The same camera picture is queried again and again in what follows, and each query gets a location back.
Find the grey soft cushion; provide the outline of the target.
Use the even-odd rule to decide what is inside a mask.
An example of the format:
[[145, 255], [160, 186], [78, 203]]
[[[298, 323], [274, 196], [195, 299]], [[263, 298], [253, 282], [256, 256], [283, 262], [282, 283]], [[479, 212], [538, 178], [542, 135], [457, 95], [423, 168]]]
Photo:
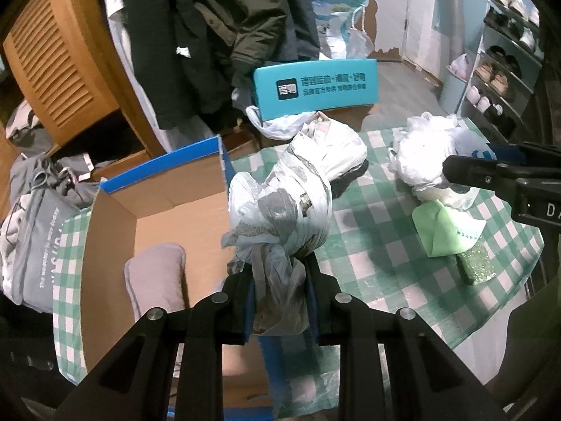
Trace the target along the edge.
[[185, 308], [183, 294], [185, 250], [175, 243], [147, 248], [124, 265], [124, 283], [138, 321], [152, 308], [175, 313]]

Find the green glitter scrub sponge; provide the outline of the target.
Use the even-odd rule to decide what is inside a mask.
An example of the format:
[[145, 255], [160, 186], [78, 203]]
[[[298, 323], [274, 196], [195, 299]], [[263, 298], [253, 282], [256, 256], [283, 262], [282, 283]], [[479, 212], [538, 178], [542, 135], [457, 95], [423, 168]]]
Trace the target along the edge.
[[455, 258], [463, 281], [469, 285], [485, 283], [495, 277], [495, 269], [482, 238]]

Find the light green cloth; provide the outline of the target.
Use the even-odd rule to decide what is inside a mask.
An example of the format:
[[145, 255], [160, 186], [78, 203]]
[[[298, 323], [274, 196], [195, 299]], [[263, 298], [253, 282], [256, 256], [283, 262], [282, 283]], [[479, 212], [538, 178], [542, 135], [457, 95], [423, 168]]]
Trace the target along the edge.
[[459, 255], [472, 249], [486, 226], [486, 221], [440, 201], [421, 204], [414, 209], [412, 218], [428, 258]]

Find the white plastic bag bundle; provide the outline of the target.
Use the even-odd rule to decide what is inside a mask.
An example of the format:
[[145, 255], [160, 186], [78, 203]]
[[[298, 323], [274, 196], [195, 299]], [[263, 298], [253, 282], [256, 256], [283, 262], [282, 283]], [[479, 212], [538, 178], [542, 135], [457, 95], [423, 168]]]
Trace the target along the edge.
[[230, 229], [222, 247], [235, 250], [230, 273], [250, 265], [256, 335], [299, 335], [309, 324], [303, 260], [328, 237], [332, 181], [359, 169], [367, 147], [350, 126], [314, 113], [264, 181], [238, 172], [230, 181]]

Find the white mesh bath pouf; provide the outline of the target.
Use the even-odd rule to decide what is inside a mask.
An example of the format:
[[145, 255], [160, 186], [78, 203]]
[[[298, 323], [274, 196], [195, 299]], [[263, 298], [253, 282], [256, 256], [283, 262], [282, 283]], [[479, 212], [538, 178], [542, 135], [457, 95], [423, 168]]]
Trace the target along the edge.
[[443, 162], [450, 156], [494, 160], [487, 141], [469, 129], [463, 118], [454, 114], [434, 115], [428, 111], [407, 119], [404, 129], [394, 134], [389, 149], [389, 170], [422, 202], [439, 200], [444, 205], [468, 210], [479, 189], [455, 185], [443, 174]]

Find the black sock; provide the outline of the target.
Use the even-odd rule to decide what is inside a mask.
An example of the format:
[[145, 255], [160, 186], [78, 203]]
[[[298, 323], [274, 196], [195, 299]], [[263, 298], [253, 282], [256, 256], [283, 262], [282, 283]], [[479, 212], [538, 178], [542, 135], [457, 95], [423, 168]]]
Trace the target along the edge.
[[368, 171], [369, 162], [365, 160], [360, 166], [346, 172], [334, 181], [330, 181], [332, 198], [339, 198], [349, 185]]

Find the green white checkered tablecloth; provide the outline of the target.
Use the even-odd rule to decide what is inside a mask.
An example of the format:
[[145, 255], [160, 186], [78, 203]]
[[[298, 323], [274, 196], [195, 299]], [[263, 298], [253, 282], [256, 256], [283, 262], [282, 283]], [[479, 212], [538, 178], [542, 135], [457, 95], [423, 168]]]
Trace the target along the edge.
[[[322, 271], [374, 308], [408, 305], [454, 349], [518, 296], [544, 248], [540, 231], [511, 220], [510, 206], [489, 191], [468, 212], [486, 221], [482, 240], [495, 277], [477, 285], [461, 279], [454, 256], [428, 258], [412, 213], [411, 188], [388, 167], [388, 147], [399, 128], [361, 133], [369, 167], [334, 201], [327, 242], [317, 252]], [[90, 211], [64, 224], [60, 281], [55, 282], [53, 333], [59, 371], [73, 384], [86, 375], [79, 332], [79, 273]], [[337, 405], [338, 348], [321, 351], [309, 332], [264, 339], [265, 367], [274, 380], [273, 413], [289, 417]]]

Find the blue-edged cardboard box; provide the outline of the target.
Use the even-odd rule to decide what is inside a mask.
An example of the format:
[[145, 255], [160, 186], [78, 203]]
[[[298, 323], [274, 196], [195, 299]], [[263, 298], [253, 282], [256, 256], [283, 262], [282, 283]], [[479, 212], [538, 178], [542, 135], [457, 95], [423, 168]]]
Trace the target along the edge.
[[269, 420], [250, 277], [229, 276], [227, 184], [213, 137], [105, 181], [80, 289], [87, 376], [60, 420]]

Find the light blue trash bin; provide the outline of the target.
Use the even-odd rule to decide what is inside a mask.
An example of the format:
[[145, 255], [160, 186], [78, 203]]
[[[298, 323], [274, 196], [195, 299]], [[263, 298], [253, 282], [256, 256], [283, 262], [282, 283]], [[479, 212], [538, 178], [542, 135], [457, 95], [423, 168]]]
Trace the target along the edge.
[[458, 77], [457, 74], [450, 70], [450, 67], [447, 67], [442, 90], [438, 97], [439, 106], [447, 114], [457, 112], [466, 86], [467, 81]]

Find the white plastic bag in box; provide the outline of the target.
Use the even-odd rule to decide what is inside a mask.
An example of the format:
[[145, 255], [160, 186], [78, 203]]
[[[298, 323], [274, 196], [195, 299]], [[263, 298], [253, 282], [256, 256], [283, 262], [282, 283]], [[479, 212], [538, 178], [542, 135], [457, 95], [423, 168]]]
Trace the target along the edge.
[[316, 114], [315, 111], [299, 114], [285, 115], [272, 120], [262, 119], [259, 109], [255, 106], [246, 107], [244, 110], [249, 122], [266, 139], [273, 141], [289, 141], [308, 123]]

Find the grey printed tote bag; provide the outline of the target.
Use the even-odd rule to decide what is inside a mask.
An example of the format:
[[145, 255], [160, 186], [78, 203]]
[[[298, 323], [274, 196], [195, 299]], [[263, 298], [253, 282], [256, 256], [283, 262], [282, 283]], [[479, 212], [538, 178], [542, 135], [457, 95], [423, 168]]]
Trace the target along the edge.
[[11, 209], [1, 226], [1, 292], [16, 305], [52, 312], [53, 275], [66, 220], [98, 190], [87, 153], [52, 161], [19, 156], [9, 176]]

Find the teal printed cardboard box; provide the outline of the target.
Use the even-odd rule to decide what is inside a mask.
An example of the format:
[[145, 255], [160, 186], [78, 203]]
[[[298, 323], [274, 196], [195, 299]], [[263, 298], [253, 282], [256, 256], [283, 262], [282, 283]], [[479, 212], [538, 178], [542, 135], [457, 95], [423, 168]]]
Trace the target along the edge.
[[378, 63], [374, 59], [328, 59], [260, 67], [254, 72], [261, 118], [378, 102]]

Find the blue white plastic bag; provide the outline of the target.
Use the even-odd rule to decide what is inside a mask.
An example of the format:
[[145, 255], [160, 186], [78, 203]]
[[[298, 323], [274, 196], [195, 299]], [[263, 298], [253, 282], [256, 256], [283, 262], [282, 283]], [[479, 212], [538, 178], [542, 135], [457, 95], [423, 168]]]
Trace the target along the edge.
[[374, 50], [365, 29], [367, 0], [312, 0], [320, 60], [364, 59]]

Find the dark hanging jackets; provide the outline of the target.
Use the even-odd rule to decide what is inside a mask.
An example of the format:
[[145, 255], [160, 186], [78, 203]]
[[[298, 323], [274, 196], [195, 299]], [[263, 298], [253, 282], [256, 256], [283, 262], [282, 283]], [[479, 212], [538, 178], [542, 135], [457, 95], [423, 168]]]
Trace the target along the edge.
[[235, 126], [234, 90], [257, 68], [316, 60], [311, 0], [123, 0], [134, 75], [170, 130], [199, 118]]

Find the wooden louvered cabinet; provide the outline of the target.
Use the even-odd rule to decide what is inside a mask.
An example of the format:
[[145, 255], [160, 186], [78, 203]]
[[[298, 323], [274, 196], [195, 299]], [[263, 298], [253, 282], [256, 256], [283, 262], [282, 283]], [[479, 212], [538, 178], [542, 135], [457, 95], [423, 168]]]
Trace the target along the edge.
[[99, 0], [26, 0], [3, 50], [18, 87], [57, 146], [119, 111], [144, 154], [164, 153], [112, 43]]

